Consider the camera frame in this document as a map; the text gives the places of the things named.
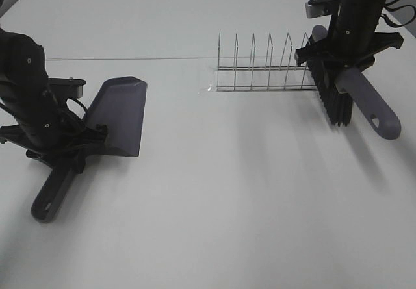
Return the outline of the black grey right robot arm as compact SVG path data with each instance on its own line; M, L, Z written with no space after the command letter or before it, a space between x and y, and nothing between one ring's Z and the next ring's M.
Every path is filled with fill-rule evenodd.
M320 90L335 90L335 78L348 68L365 70L374 56L389 48L400 49L404 42L398 32L377 32L382 19L392 28L387 12L395 1L388 0L309 0L309 19L330 17L328 27L316 26L305 47L295 51L298 65L307 63Z

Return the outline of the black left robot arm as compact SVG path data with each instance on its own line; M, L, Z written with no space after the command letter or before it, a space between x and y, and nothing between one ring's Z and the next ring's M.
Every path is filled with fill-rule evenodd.
M1 31L1 109L15 125L1 127L1 143L11 142L27 156L54 168L61 160L82 173L86 158L103 146L106 125L87 125L67 102L78 103L83 79L51 78L44 48L24 34Z

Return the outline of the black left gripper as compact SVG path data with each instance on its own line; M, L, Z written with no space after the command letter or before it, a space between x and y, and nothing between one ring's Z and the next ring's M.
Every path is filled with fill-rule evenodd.
M108 127L97 124L86 128L83 120L68 108L69 99L56 98L49 86L39 92L29 92L19 86L2 84L1 108L17 124L1 127L1 143L11 142L40 155L67 151L78 136L82 144L105 144ZM70 154L70 168L74 173L82 174L85 166L85 151Z

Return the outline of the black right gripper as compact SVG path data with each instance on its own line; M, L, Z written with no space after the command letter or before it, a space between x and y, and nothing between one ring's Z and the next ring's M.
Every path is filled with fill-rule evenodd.
M316 25L311 31L307 44L295 51L297 65L319 61L317 66L317 88L336 89L348 93L361 80L358 68L362 62L374 62L374 55L389 49L400 49L404 39L398 32L376 32L373 29L354 30L343 27L339 18L331 17L328 28ZM345 68L338 74L336 68Z

